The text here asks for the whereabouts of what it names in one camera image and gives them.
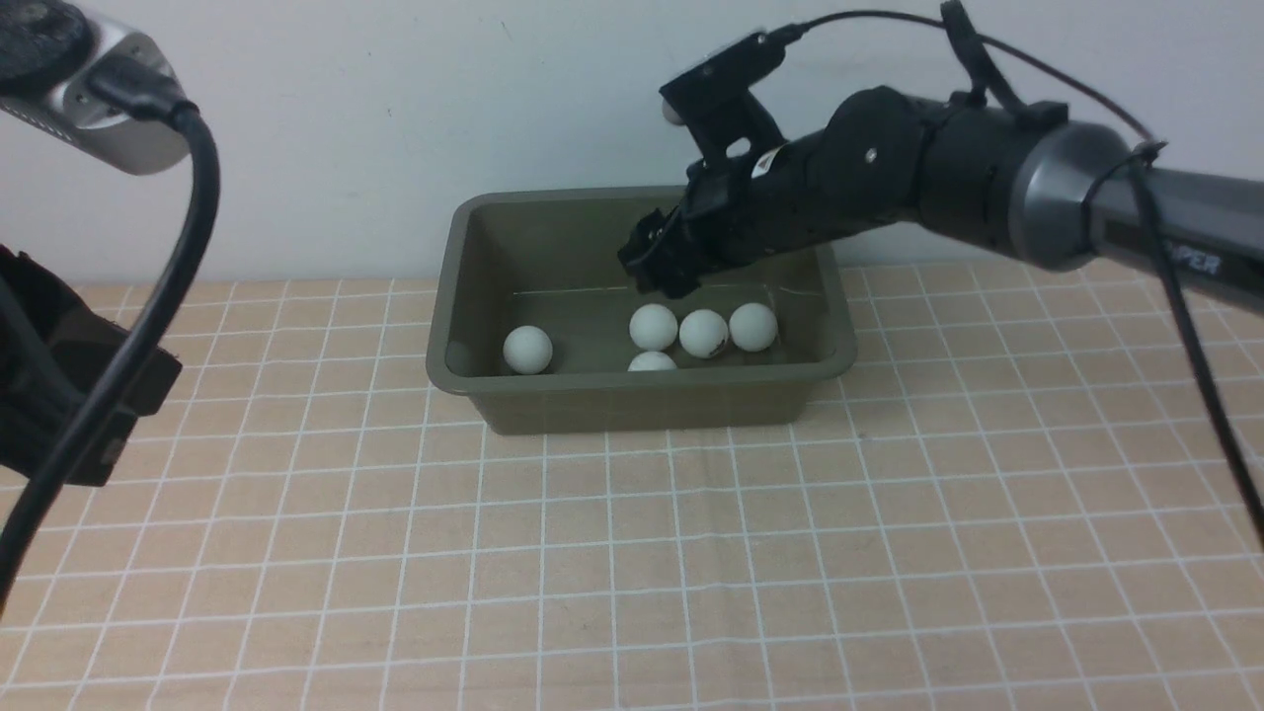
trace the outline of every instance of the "cable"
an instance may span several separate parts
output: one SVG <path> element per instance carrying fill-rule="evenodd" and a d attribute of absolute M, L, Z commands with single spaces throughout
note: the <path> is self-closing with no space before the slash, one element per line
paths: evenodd
<path fill-rule="evenodd" d="M 1144 157 L 1136 156 L 1127 162 L 1127 180 L 1133 186 L 1133 197 L 1136 200 L 1136 213 L 1140 218 L 1141 232 L 1145 233 L 1150 244 L 1150 258 L 1154 262 L 1154 273 L 1163 282 L 1163 291 L 1168 297 L 1168 307 L 1172 310 L 1172 319 L 1176 321 L 1177 333 L 1184 345 L 1186 356 L 1189 358 L 1189 369 L 1193 371 L 1194 383 L 1202 396 L 1202 404 L 1207 409 L 1207 419 L 1211 420 L 1211 429 L 1216 433 L 1220 449 L 1225 453 L 1225 462 L 1229 472 L 1237 485 L 1237 493 L 1246 505 L 1246 514 L 1255 526 L 1255 534 L 1264 545 L 1264 502 L 1260 501 L 1259 490 L 1251 479 L 1243 449 L 1237 444 L 1234 429 L 1225 414 L 1225 405 L 1220 399 L 1220 390 L 1216 387 L 1216 378 L 1211 373 L 1211 364 L 1207 354 L 1202 349 L 1198 338 L 1198 329 L 1194 328 L 1193 318 L 1189 315 L 1189 305 L 1186 304 L 1184 294 L 1181 291 L 1181 281 L 1177 276 L 1176 266 L 1159 237 L 1159 224 L 1162 216 L 1159 205 L 1154 200 L 1154 194 L 1146 181 L 1149 166 Z"/>
<path fill-rule="evenodd" d="M 866 18 L 899 20 L 947 30 L 944 23 L 940 20 L 910 13 L 891 10 L 848 10 L 823 15 L 806 23 L 789 25 L 789 28 L 786 28 L 790 30 L 787 32 L 787 37 L 801 37 L 808 30 L 829 23 Z M 1177 276 L 1176 266 L 1172 263 L 1167 248 L 1164 247 L 1163 238 L 1160 237 L 1159 225 L 1162 224 L 1162 215 L 1159 213 L 1158 202 L 1154 199 L 1154 194 L 1150 191 L 1146 181 L 1146 171 L 1149 170 L 1149 163 L 1153 158 L 1158 156 L 1158 151 L 1163 147 L 1163 143 L 1155 139 L 1154 133 L 1150 132 L 1144 123 L 1101 91 L 1097 91 L 1076 77 L 1040 59 L 1036 59 L 1026 52 L 1001 42 L 1000 39 L 986 34 L 980 34 L 978 37 L 982 39 L 983 44 L 1000 49 L 1001 52 L 1034 67 L 1035 70 L 1039 70 L 1040 72 L 1044 72 L 1045 75 L 1049 75 L 1050 77 L 1092 99 L 1141 137 L 1141 148 L 1130 161 L 1127 161 L 1126 164 L 1127 178 L 1133 186 L 1133 196 L 1136 200 L 1141 230 L 1145 233 L 1148 242 L 1150 243 L 1150 257 L 1154 262 L 1154 271 L 1155 275 L 1158 275 L 1159 281 L 1163 283 L 1163 291 L 1168 299 L 1168 307 L 1172 311 L 1172 319 L 1176 323 L 1177 333 L 1181 335 L 1181 343 L 1184 345 L 1186 357 L 1189 359 L 1189 369 L 1193 372 L 1194 383 L 1198 386 L 1198 393 L 1202 396 L 1203 406 L 1207 410 L 1207 419 L 1211 421 L 1211 428 L 1215 430 L 1216 439 L 1220 442 L 1220 449 L 1225 454 L 1225 463 L 1229 464 L 1229 471 L 1234 477 L 1234 483 L 1237 486 L 1237 492 L 1243 497 L 1243 502 L 1246 505 L 1246 512 L 1250 516 L 1251 524 L 1255 526 L 1255 535 L 1259 538 L 1260 545 L 1264 547 L 1264 502 L 1260 500 L 1260 493 L 1255 487 L 1255 481 L 1251 479 L 1250 469 L 1243 457 L 1241 447 L 1234 434 L 1232 425 L 1229 421 L 1229 415 L 1225 412 L 1225 405 L 1221 401 L 1220 391 L 1216 387 L 1216 378 L 1211 372 L 1211 364 L 1207 362 L 1207 354 L 1202 349 L 1202 340 L 1198 338 L 1198 330 L 1194 328 L 1193 318 L 1189 315 L 1189 305 L 1186 304 L 1184 294 L 1181 290 L 1181 280 Z"/>
<path fill-rule="evenodd" d="M 144 97 L 143 102 L 148 105 L 152 100 L 152 96 Z M 21 560 L 35 538 L 35 531 L 52 509 L 70 472 L 78 466 L 85 450 L 101 434 L 110 412 L 158 348 L 193 283 L 211 239 L 220 201 L 219 153 L 197 108 L 183 97 L 171 104 L 172 111 L 166 123 L 185 137 L 193 163 L 193 189 L 185 226 L 131 333 L 70 419 L 48 458 L 27 483 L 5 521 L 4 531 L 0 533 L 0 617 L 4 616 L 9 593 L 13 591 Z"/>
<path fill-rule="evenodd" d="M 824 24 L 837 23 L 842 20 L 854 20 L 854 19 L 886 19 L 886 20 L 897 20 L 904 23 L 919 24 L 923 27 L 933 27 L 935 29 L 947 29 L 943 22 L 937 20 L 934 18 L 914 15 L 911 13 L 899 13 L 894 10 L 848 10 L 844 13 L 833 13 L 829 15 L 822 15 L 814 20 L 800 23 L 798 25 L 791 25 L 791 27 L 795 27 L 800 32 L 806 33 L 808 30 L 815 29 Z M 1026 52 L 1019 49 L 1018 47 L 1014 47 L 1007 42 L 1002 42 L 1000 39 L 996 39 L 995 37 L 988 37 L 986 34 L 980 34 L 978 38 L 982 39 L 983 44 L 1000 49 L 1001 52 L 1009 54 L 1010 57 L 1014 57 L 1015 59 L 1035 70 L 1039 70 L 1045 75 L 1049 75 L 1050 77 L 1060 81 L 1062 83 L 1069 86 L 1071 89 L 1074 89 L 1076 91 L 1092 99 L 1097 104 L 1101 104 L 1107 111 L 1119 118 L 1119 120 L 1127 124 L 1127 128 L 1133 129 L 1138 135 L 1141 137 L 1143 140 L 1153 142 L 1155 139 L 1154 134 L 1150 132 L 1149 128 L 1146 128 L 1144 123 L 1140 121 L 1140 119 L 1130 114 L 1110 96 L 1106 96 L 1101 91 L 1097 91 L 1096 89 L 1063 72 L 1062 70 L 1058 70 L 1057 67 L 1053 67 L 1040 59 L 1036 59 L 1031 54 L 1028 54 Z"/>

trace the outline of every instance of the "ball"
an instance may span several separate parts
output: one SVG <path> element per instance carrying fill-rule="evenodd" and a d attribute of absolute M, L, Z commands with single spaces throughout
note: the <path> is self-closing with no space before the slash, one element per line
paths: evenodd
<path fill-rule="evenodd" d="M 518 326 L 504 339 L 504 362 L 513 372 L 533 376 L 552 361 L 552 342 L 549 334 L 536 326 Z"/>
<path fill-rule="evenodd" d="M 671 356 L 666 353 L 659 353 L 657 350 L 647 350 L 632 359 L 632 364 L 628 366 L 629 373 L 637 373 L 642 371 L 675 371 L 676 362 L 671 359 Z"/>
<path fill-rule="evenodd" d="M 728 319 L 728 334 L 747 353 L 758 353 L 777 339 L 777 318 L 763 304 L 746 304 Z"/>
<path fill-rule="evenodd" d="M 728 344 L 728 324 L 710 309 L 699 309 L 680 323 L 680 345 L 694 358 L 714 358 Z"/>
<path fill-rule="evenodd" d="M 642 350 L 665 350 L 676 340 L 676 315 L 661 304 L 646 304 L 632 314 L 628 335 Z"/>

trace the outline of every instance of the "table surface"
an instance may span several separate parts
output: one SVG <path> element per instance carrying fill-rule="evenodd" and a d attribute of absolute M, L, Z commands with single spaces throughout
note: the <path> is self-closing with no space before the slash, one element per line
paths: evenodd
<path fill-rule="evenodd" d="M 200 285 L 27 559 L 0 706 L 1259 710 L 1264 557 L 1158 285 L 844 283 L 860 361 L 793 426 L 513 439 L 428 387 L 434 282 Z M 1254 457 L 1264 321 L 1193 305 Z"/>

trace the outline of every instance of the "olive green tray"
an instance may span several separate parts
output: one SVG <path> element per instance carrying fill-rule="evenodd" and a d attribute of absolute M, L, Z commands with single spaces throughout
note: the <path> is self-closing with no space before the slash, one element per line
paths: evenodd
<path fill-rule="evenodd" d="M 856 361 L 856 334 L 828 248 L 718 275 L 680 301 L 640 295 L 616 257 L 646 213 L 679 187 L 484 195 L 456 210 L 444 257 L 426 366 L 439 390 L 470 399 L 498 434 L 767 425 L 794 421 L 813 387 Z M 660 302 L 683 319 L 726 319 L 750 301 L 777 315 L 762 353 L 729 345 L 712 361 L 669 354 L 679 371 L 628 373 L 640 352 L 628 320 Z M 514 328 L 554 342 L 544 373 L 520 376 L 501 356 Z"/>

